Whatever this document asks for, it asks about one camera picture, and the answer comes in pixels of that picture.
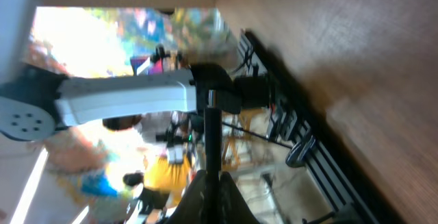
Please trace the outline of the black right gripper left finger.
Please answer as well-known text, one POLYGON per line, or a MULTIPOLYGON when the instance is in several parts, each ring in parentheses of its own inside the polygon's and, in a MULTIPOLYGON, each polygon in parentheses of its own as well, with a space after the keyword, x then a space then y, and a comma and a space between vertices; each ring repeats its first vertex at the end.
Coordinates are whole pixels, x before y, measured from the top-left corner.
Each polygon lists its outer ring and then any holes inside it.
POLYGON ((165 224, 199 224, 204 204, 206 171, 199 170, 165 224))

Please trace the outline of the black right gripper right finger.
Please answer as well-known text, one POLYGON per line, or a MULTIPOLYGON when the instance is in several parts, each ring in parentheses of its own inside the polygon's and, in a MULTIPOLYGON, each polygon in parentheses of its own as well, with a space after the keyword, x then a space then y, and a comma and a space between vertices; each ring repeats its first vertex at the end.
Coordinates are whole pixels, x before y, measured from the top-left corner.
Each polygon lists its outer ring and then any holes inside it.
POLYGON ((220 177, 220 223, 259 224, 228 172, 220 177))

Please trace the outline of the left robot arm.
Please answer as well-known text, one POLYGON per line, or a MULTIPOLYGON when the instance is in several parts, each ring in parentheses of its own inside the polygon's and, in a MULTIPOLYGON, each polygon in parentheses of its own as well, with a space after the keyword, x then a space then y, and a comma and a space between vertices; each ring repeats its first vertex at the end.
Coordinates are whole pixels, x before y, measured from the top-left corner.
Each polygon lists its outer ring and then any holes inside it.
POLYGON ((211 106, 239 114, 267 107, 271 89, 264 76, 232 79, 216 64, 95 79, 68 77, 25 64, 14 80, 1 85, 1 133, 27 142, 98 119, 202 112, 211 106))

